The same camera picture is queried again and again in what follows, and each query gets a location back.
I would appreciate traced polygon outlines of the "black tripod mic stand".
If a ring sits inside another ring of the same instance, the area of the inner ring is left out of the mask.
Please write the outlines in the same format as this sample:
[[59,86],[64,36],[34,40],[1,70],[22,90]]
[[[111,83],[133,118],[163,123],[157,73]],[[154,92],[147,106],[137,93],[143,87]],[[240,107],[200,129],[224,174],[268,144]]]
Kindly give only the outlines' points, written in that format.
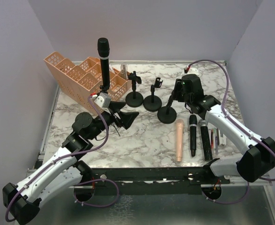
[[[113,100],[112,100],[112,96],[110,95],[110,93],[109,93],[108,89],[106,89],[106,87],[104,87],[103,85],[102,85],[102,86],[100,86],[100,92],[107,93],[107,94],[111,97],[111,101],[113,101]],[[120,136],[119,131],[118,131],[118,128],[117,128],[117,127],[115,127],[113,124],[112,124],[112,126],[113,126],[113,127],[114,127],[114,129],[116,130],[117,134]]]

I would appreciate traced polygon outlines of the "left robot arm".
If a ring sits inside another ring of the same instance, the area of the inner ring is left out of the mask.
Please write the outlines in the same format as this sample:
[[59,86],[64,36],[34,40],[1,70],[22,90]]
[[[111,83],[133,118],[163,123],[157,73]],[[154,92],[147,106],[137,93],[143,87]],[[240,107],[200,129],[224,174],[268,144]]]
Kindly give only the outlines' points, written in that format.
[[139,112],[123,112],[124,102],[110,102],[106,111],[96,110],[98,116],[90,113],[78,114],[72,124],[72,133],[54,155],[31,175],[17,184],[8,183],[3,189],[3,204],[7,208],[5,220],[17,221],[20,225],[29,223],[40,208],[58,192],[83,181],[94,183],[91,168],[81,158],[103,147],[108,136],[97,147],[90,142],[109,126],[129,129]]

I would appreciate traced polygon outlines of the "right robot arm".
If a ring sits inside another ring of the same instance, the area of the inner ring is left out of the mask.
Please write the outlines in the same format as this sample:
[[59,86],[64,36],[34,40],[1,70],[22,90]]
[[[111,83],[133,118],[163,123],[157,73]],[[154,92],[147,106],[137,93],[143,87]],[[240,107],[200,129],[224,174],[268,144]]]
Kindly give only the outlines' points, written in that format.
[[211,163],[210,170],[216,177],[240,176],[248,182],[255,182],[275,167],[275,141],[250,131],[214,96],[205,95],[197,75],[187,74],[177,79],[172,97],[218,128],[242,154],[239,158],[217,159]]

